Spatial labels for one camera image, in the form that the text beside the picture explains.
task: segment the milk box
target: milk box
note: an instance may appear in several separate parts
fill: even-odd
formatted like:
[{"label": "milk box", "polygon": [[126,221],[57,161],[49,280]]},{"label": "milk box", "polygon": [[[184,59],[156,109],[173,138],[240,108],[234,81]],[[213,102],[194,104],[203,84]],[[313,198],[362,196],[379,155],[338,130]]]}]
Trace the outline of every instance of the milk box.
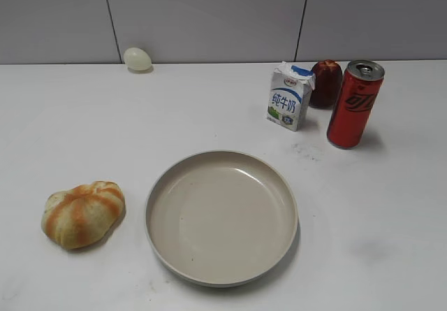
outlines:
[{"label": "milk box", "polygon": [[314,89],[315,75],[311,71],[282,62],[273,71],[267,118],[297,131],[305,121]]}]

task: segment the table surface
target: table surface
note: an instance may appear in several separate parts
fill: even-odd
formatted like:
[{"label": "table surface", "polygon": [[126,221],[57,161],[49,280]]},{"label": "table surface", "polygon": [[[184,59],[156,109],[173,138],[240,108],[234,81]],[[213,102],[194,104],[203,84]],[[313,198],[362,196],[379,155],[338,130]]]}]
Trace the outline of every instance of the table surface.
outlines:
[{"label": "table surface", "polygon": [[[328,110],[296,133],[266,120],[276,64],[0,66],[0,310],[445,309],[447,62],[381,63],[354,150],[326,140]],[[177,278],[146,236],[155,180],[206,150],[268,162],[298,205],[298,246],[234,289]],[[126,216],[66,252],[41,231],[45,201],[95,180],[119,184]]]}]

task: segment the white tile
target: white tile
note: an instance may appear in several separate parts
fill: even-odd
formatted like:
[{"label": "white tile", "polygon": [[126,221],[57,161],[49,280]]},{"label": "white tile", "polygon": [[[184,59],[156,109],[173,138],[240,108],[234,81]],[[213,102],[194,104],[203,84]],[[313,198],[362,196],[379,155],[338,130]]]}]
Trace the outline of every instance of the white tile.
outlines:
[{"label": "white tile", "polygon": [[292,60],[305,0],[110,0],[120,50],[155,62]]},{"label": "white tile", "polygon": [[447,0],[307,0],[297,60],[447,58]]},{"label": "white tile", "polygon": [[117,63],[106,0],[0,0],[0,64]]}]

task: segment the egg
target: egg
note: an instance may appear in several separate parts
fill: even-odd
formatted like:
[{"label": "egg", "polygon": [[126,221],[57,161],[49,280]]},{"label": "egg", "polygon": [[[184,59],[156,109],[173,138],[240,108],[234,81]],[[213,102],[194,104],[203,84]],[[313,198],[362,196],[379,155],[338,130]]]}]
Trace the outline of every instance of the egg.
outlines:
[{"label": "egg", "polygon": [[152,66],[151,57],[140,48],[127,49],[124,52],[124,63],[135,71],[146,71]]}]

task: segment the coca-cola can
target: coca-cola can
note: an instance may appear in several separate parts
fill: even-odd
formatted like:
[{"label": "coca-cola can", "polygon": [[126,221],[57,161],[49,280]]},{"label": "coca-cola can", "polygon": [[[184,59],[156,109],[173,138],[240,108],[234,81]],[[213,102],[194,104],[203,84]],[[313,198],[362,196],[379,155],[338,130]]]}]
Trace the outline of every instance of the coca-cola can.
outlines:
[{"label": "coca-cola can", "polygon": [[328,126],[328,140],[334,146],[349,149],[360,142],[384,75],[377,63],[349,62]]}]

